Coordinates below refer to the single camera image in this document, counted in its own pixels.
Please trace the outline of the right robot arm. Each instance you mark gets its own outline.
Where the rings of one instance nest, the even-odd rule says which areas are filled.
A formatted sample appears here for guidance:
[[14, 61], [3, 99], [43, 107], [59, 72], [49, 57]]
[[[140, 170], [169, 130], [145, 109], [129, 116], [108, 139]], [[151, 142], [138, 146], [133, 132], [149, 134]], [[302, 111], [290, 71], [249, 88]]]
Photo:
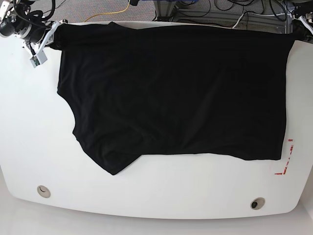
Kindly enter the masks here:
[[0, 6], [0, 36], [16, 36], [28, 43], [39, 43], [51, 30], [48, 22], [55, 12], [56, 1], [51, 2], [49, 14], [31, 10], [33, 0], [4, 0]]

